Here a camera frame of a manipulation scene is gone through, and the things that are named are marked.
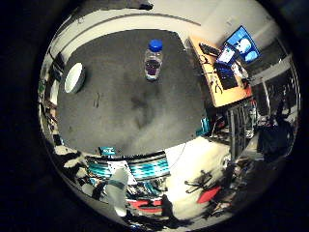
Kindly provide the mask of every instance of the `table surface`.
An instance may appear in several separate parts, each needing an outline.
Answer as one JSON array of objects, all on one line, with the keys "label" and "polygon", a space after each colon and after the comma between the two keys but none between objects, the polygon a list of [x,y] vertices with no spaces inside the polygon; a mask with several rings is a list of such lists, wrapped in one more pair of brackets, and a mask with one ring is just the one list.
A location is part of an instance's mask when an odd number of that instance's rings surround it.
[{"label": "table surface", "polygon": [[[151,39],[163,41],[159,80],[149,82],[144,54]],[[83,87],[66,94],[65,76],[81,62]],[[119,155],[161,151],[193,139],[205,117],[199,81],[177,33],[131,30],[83,44],[66,64],[58,94],[58,126],[66,146],[98,153],[114,147]]]},{"label": "table surface", "polygon": [[[210,87],[212,103],[215,107],[227,105],[227,104],[237,102],[237,101],[243,100],[245,98],[251,97],[251,96],[247,95],[245,89],[243,88],[243,85],[242,85],[242,82],[241,82],[241,77],[237,76],[237,75],[235,75],[235,78],[236,78],[236,81],[238,82],[238,86],[235,87],[235,88],[223,90],[219,77],[217,76],[216,73],[212,73],[215,58],[210,56],[210,55],[204,54],[203,51],[201,50],[200,46],[199,46],[199,43],[203,43],[203,44],[208,44],[212,47],[216,47],[214,44],[209,43],[205,39],[195,37],[195,36],[190,36],[189,40],[190,40],[197,56],[204,55],[208,59],[208,61],[210,62],[209,64],[201,64],[201,66],[202,66],[203,71],[205,73],[205,79],[208,82],[208,85]],[[213,84],[211,86],[211,76],[212,76],[212,78],[217,79],[219,86],[222,89],[222,94],[220,93],[220,91],[217,91],[217,93],[215,93],[215,84]]]}]

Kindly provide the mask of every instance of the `monitor screen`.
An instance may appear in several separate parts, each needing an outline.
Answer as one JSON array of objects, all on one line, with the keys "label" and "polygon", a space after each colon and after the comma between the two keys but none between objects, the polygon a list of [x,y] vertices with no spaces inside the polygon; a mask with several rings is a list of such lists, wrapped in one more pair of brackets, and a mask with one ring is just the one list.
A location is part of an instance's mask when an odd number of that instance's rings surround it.
[{"label": "monitor screen", "polygon": [[235,51],[232,48],[230,48],[228,45],[225,45],[221,53],[219,54],[216,62],[228,65],[229,62],[232,60],[234,54],[235,54]]},{"label": "monitor screen", "polygon": [[247,64],[260,56],[257,46],[243,26],[240,26],[240,28],[226,40],[226,43],[232,45]]}]

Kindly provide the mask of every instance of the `keyboard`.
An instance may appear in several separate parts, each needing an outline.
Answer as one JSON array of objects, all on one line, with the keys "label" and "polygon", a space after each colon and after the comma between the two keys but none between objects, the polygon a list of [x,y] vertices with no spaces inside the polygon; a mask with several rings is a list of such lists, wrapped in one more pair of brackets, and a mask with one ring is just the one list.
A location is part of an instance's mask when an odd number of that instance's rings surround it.
[{"label": "keyboard", "polygon": [[216,73],[224,90],[239,86],[232,70],[226,68],[216,68]]},{"label": "keyboard", "polygon": [[218,56],[220,53],[220,50],[217,48],[214,48],[212,46],[208,46],[204,43],[199,43],[201,50],[203,51],[204,54],[207,55],[212,55],[212,56]]}]

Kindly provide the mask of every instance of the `computer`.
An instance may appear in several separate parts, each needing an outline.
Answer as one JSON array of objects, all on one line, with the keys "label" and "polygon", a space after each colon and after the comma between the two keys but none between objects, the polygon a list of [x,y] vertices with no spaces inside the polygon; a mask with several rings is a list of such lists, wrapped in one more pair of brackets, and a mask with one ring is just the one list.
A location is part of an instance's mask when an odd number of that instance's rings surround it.
[{"label": "computer", "polygon": [[238,86],[232,70],[235,54],[235,49],[226,43],[213,64],[224,90]]},{"label": "computer", "polygon": [[234,47],[237,55],[241,57],[246,64],[249,64],[260,57],[260,52],[257,46],[243,26],[240,26],[225,41],[225,44],[229,44]]}]

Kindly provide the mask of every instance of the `white bowl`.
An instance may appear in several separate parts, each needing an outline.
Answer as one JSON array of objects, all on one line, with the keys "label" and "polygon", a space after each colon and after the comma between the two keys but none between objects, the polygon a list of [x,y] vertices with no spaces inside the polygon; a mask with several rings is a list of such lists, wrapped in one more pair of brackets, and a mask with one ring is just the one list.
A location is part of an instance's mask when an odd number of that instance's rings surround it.
[{"label": "white bowl", "polygon": [[84,79],[85,69],[81,63],[76,63],[67,74],[65,91],[68,94],[75,94],[84,83]]}]

